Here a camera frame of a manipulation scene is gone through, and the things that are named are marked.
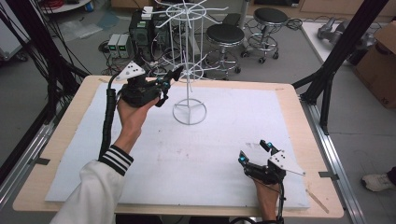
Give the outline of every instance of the gray floor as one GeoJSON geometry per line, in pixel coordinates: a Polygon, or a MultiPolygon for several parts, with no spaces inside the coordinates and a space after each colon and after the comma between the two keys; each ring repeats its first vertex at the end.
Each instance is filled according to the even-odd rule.
{"type": "MultiPolygon", "coordinates": [[[[82,20],[83,24],[99,22],[106,11],[96,9],[93,13],[83,10],[57,15],[59,22],[82,20]]],[[[128,12],[119,15],[129,17],[128,12]]],[[[68,47],[93,73],[106,69],[106,59],[98,46],[111,34],[127,32],[129,21],[117,19],[115,26],[86,39],[67,42],[68,47]]],[[[268,58],[258,63],[259,52],[240,59],[242,72],[230,73],[229,79],[253,82],[293,83],[316,72],[321,62],[309,45],[302,31],[283,28],[274,34],[281,49],[279,59],[268,58]]],[[[242,47],[234,52],[239,55],[242,47]]],[[[220,79],[223,74],[208,73],[208,77],[220,79]]],[[[36,71],[32,62],[10,61],[0,67],[0,164],[16,146],[24,132],[46,103],[46,82],[36,71]]],[[[306,87],[297,90],[303,93],[306,87]]],[[[381,174],[395,165],[396,110],[384,108],[353,74],[351,66],[342,66],[333,81],[329,116],[329,132],[337,153],[346,170],[351,187],[360,203],[367,223],[396,223],[396,192],[387,190],[372,193],[360,184],[365,174],[381,174]]],[[[13,195],[0,211],[1,223],[48,223],[53,213],[27,213],[12,209],[13,195]]],[[[166,223],[175,223],[178,217],[165,217],[166,223]]],[[[343,218],[286,218],[287,223],[350,223],[348,214],[343,218]]]]}

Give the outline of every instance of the person's left hand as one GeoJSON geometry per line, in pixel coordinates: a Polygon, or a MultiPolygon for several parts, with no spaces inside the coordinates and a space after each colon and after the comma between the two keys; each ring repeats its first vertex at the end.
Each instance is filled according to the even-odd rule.
{"type": "Polygon", "coordinates": [[[119,138],[114,142],[116,147],[121,148],[129,153],[134,146],[137,138],[141,134],[142,125],[146,120],[150,108],[157,104],[160,98],[156,98],[142,107],[131,107],[122,99],[119,99],[117,109],[120,115],[121,133],[119,138]]]}

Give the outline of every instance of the stool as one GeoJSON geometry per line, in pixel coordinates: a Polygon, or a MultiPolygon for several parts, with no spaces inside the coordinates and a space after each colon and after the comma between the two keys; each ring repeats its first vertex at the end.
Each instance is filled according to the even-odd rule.
{"type": "Polygon", "coordinates": [[[247,39],[248,45],[245,48],[245,51],[241,53],[241,57],[247,57],[249,55],[248,48],[252,47],[254,49],[264,51],[264,56],[259,59],[259,63],[265,63],[266,54],[271,50],[275,51],[273,58],[278,59],[279,46],[276,40],[271,37],[271,34],[279,31],[279,29],[288,21],[288,16],[278,9],[262,7],[254,11],[253,18],[264,27],[262,28],[261,33],[253,34],[247,39]]]}
{"type": "Polygon", "coordinates": [[[212,50],[206,54],[206,66],[225,72],[226,78],[224,80],[228,80],[228,70],[230,69],[234,69],[235,73],[240,73],[241,68],[239,67],[237,57],[226,49],[242,44],[245,38],[244,32],[231,24],[215,24],[207,28],[206,38],[209,42],[220,46],[220,49],[212,50]],[[217,61],[212,63],[208,58],[215,52],[219,54],[219,57],[217,61]]]}

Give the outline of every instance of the white jacket sleeve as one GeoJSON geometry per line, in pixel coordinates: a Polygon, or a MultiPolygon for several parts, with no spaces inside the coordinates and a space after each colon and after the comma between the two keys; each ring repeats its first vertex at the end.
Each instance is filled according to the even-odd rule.
{"type": "Polygon", "coordinates": [[[134,159],[111,146],[99,161],[90,161],[80,171],[81,183],[52,219],[54,223],[113,222],[114,210],[122,194],[124,175],[134,159]]]}

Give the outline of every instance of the person's right hand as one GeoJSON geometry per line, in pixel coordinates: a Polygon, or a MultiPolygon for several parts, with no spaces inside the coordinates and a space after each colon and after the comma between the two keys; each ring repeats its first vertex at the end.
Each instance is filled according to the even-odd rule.
{"type": "Polygon", "coordinates": [[[264,185],[261,181],[253,179],[256,185],[257,198],[262,220],[276,220],[276,202],[279,197],[279,185],[264,185]]]}
{"type": "Polygon", "coordinates": [[[156,105],[159,100],[160,98],[156,98],[142,107],[135,108],[119,99],[117,109],[120,114],[122,129],[119,138],[114,142],[114,146],[121,148],[128,154],[131,152],[134,143],[142,132],[142,126],[149,109],[156,105]]]}

